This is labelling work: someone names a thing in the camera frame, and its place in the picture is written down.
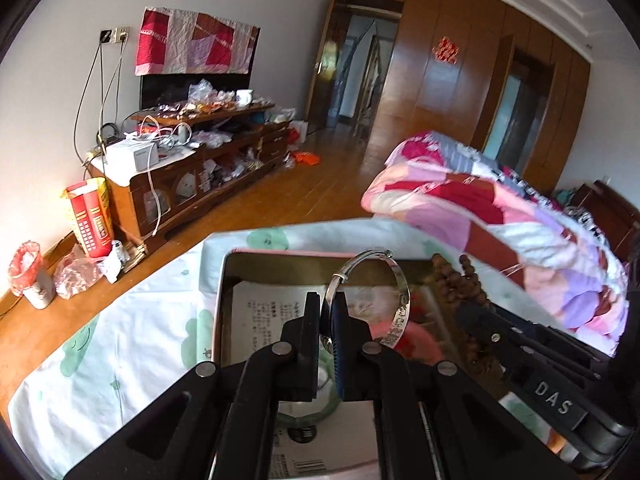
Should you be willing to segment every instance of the white cloth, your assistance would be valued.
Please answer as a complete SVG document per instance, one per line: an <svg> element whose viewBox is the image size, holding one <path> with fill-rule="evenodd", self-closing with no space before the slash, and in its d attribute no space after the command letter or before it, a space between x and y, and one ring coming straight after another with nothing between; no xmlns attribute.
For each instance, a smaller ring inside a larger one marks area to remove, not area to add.
<svg viewBox="0 0 640 480"><path fill-rule="evenodd" d="M9 403L14 437L47 480L76 463L198 362L211 356L223 259L234 248L353 253L400 259L460 253L389 219L354 219L213 234L119 297L56 350ZM472 259L497 304L535 322L553 318L495 269Z"/></svg>

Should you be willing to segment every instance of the patchwork cloth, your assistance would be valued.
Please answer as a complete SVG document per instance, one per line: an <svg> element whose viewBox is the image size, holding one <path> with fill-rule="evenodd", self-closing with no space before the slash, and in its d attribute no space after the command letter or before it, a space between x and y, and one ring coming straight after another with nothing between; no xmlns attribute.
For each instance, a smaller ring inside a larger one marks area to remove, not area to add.
<svg viewBox="0 0 640 480"><path fill-rule="evenodd" d="M622 264L549 200L502 180L485 159L442 134L411 137L389 157L362 206L501 270L565 329L612 355L628 311Z"/></svg>
<svg viewBox="0 0 640 480"><path fill-rule="evenodd" d="M260 29L190 10L147 7L136 75L247 74Z"/></svg>
<svg viewBox="0 0 640 480"><path fill-rule="evenodd" d="M213 234L126 292L56 350L9 403L14 437L37 471L61 479L198 362L211 357L218 282L235 248L357 254L390 249L398 259L460 250L391 219L355 219ZM477 258L489 297L525 319L561 328L521 288Z"/></svg>

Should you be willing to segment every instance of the red paper decoration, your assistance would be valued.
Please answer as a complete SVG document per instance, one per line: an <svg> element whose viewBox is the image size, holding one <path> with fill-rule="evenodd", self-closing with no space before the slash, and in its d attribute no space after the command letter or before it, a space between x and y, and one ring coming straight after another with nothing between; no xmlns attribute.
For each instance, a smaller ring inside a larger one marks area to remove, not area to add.
<svg viewBox="0 0 640 480"><path fill-rule="evenodd" d="M455 65L457 61L456 56L460 52L460 49L445 36L440 40L438 46L433 47L432 52L439 62Z"/></svg>

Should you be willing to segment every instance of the barcode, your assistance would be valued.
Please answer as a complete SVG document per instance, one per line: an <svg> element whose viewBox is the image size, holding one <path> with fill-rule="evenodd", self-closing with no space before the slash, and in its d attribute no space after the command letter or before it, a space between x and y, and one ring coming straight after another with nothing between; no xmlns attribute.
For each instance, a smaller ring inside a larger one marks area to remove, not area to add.
<svg viewBox="0 0 640 480"><path fill-rule="evenodd" d="M272 454L269 478L289 478L289 476L289 468L287 467L285 456L277 453Z"/></svg>
<svg viewBox="0 0 640 480"><path fill-rule="evenodd" d="M324 462L322 460L306 460L306 462L293 461L293 467L296 469L296 474L312 474L326 471Z"/></svg>

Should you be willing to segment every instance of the pink blanket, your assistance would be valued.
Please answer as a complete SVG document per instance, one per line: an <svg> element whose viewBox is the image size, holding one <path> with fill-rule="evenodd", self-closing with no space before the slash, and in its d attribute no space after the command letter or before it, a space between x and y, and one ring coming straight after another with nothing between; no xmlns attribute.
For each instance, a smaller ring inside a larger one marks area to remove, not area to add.
<svg viewBox="0 0 640 480"><path fill-rule="evenodd" d="M147 7L136 75L246 74L260 29L202 12Z"/></svg>
<svg viewBox="0 0 640 480"><path fill-rule="evenodd" d="M468 150L461 145L460 153ZM576 337L613 353L628 309L620 261L574 220L487 177L478 160L471 173L446 160L438 134L405 141L364 193L363 208L500 270Z"/></svg>

